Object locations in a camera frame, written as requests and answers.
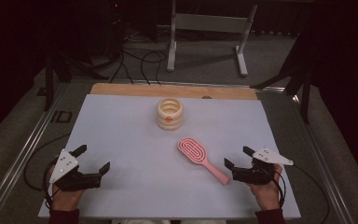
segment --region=hairbrush handle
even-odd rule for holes
[[[229,182],[229,176],[217,169],[217,167],[210,162],[205,160],[202,165],[205,166],[223,185],[226,185]]]

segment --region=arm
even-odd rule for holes
[[[54,166],[51,166],[49,173],[52,174],[53,170]],[[77,205],[84,191],[62,191],[53,185],[53,205],[49,224],[77,224],[79,220]]]
[[[279,182],[282,167],[274,164],[277,174],[274,178]],[[257,200],[261,208],[260,212],[256,212],[257,220],[260,224],[283,224],[282,209],[279,205],[279,191],[275,184],[270,181],[267,185],[247,184]]]

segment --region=white mounting plate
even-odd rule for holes
[[[286,159],[269,148],[261,148],[253,154],[253,158],[266,163],[279,163],[283,165],[294,165],[293,161]]]
[[[54,168],[53,174],[51,175],[51,178],[49,180],[50,184],[55,183],[57,180],[59,180],[61,177],[65,176],[73,170],[75,167],[77,167],[78,161],[75,159],[74,156],[72,156],[68,151],[63,149],[60,153],[60,157],[57,160],[56,166]]]

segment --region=person's left hand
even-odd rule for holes
[[[48,173],[51,175],[55,165],[51,166]],[[53,205],[52,210],[75,211],[85,189],[77,191],[62,191],[56,185],[52,187]]]

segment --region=white metal frame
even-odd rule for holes
[[[253,5],[247,18],[182,14],[176,13],[176,0],[172,0],[171,43],[167,70],[172,72],[175,67],[176,29],[228,32],[243,34],[241,44],[235,47],[235,51],[241,75],[247,77],[248,70],[243,57],[243,49],[251,31],[256,10],[257,5]]]

